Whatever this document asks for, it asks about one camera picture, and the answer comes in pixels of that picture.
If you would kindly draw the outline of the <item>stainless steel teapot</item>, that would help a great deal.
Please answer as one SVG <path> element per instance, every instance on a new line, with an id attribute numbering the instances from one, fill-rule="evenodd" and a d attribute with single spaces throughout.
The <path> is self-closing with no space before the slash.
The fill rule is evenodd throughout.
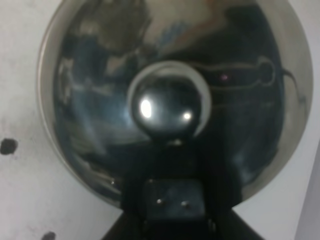
<path id="1" fill-rule="evenodd" d="M 287 0 L 63 0 L 37 68 L 52 147 L 122 211 L 106 240 L 259 240 L 234 207 L 290 160 L 312 95 Z"/>

